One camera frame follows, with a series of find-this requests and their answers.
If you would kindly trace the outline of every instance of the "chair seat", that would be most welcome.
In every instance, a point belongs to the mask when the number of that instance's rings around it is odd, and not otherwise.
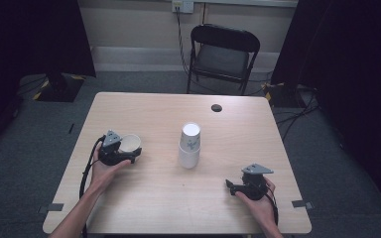
[[[193,70],[242,79],[245,77],[248,61],[248,53],[202,45],[195,59]]]

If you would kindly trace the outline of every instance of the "white cup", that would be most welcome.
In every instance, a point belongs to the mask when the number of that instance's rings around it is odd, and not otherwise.
[[[186,169],[192,169],[199,161],[199,152],[200,147],[193,152],[187,152],[181,147],[181,143],[179,143],[179,163]]]
[[[141,139],[134,134],[122,137],[119,152],[134,152],[141,147]]]
[[[182,128],[180,147],[186,152],[195,152],[200,147],[200,127],[196,123],[188,122]]]

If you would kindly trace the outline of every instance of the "person's right hand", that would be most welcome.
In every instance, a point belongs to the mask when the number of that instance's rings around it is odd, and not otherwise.
[[[267,178],[265,178],[265,181],[270,188],[267,193],[270,197],[273,197],[275,185]],[[267,237],[283,237],[275,224],[273,204],[271,204],[268,197],[263,196],[259,200],[251,200],[241,191],[236,191],[235,195],[247,205]]]

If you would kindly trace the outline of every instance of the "hand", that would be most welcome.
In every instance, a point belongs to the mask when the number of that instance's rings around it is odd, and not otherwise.
[[[264,179],[267,186],[270,188],[267,193],[270,197],[273,197],[275,185],[269,179]],[[273,204],[271,204],[268,197],[263,196],[259,200],[251,200],[241,191],[236,191],[235,195],[247,205],[267,237],[283,237],[275,224]]]
[[[114,166],[106,166],[98,161],[98,151],[100,150],[101,143],[95,148],[93,155],[92,176],[90,186],[96,187],[97,190],[104,192],[110,183],[113,181],[116,173],[126,166],[131,164],[131,161],[125,160]]]

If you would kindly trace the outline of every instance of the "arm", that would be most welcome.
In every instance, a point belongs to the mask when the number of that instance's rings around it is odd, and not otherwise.
[[[52,232],[50,237],[78,237],[98,197],[107,189],[116,173],[121,168],[131,164],[131,162],[127,160],[115,166],[108,167],[98,161],[99,149],[100,147],[97,146],[94,152],[93,161],[95,163],[92,166],[91,183],[88,189],[72,211],[64,218],[54,232]]]
[[[275,185],[265,178],[268,189],[268,195],[273,196],[275,190]],[[256,222],[258,222],[265,236],[268,238],[282,238],[278,226],[275,224],[274,220],[274,210],[272,208],[271,201],[266,197],[262,197],[260,200],[251,200],[243,192],[237,191],[236,196],[239,197],[249,208]]]

